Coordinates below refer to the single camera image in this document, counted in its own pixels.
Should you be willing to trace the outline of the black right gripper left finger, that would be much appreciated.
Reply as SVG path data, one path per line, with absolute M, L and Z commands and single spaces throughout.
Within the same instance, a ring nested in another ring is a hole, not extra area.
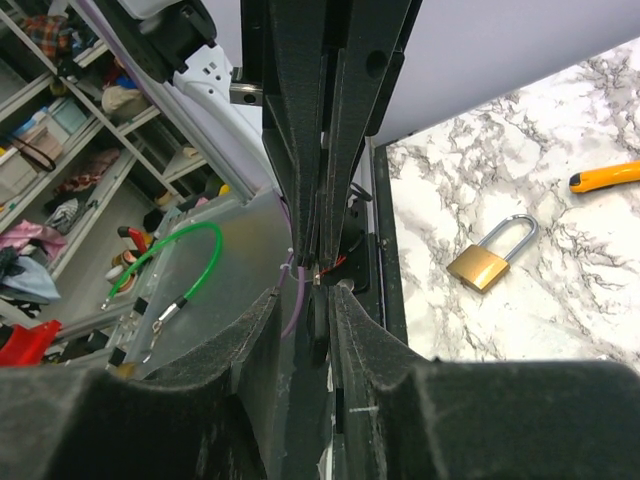
M 82 366 L 3 369 L 2 477 L 265 478 L 280 327 L 273 288 L 141 380 Z

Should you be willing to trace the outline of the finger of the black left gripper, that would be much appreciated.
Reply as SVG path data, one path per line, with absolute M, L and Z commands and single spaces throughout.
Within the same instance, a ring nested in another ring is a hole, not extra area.
M 337 260 L 352 169 L 410 7 L 409 1 L 353 1 L 350 5 L 333 87 L 320 210 L 321 263 Z
M 242 1 L 242 75 L 262 103 L 262 140 L 288 203 L 295 259 L 317 253 L 325 1 Z

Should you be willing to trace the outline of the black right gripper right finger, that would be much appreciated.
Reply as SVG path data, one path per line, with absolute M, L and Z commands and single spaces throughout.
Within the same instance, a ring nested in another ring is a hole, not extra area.
M 350 479 L 635 479 L 639 377 L 611 361 L 428 360 L 329 291 Z

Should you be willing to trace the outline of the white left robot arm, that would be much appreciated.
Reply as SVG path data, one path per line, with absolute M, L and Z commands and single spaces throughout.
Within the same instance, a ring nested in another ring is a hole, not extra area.
M 216 108 L 218 25 L 200 1 L 101 1 L 134 62 Z M 262 142 L 289 207 L 297 263 L 338 259 L 350 185 L 382 124 L 417 1 L 244 1 L 233 103 L 262 110 Z

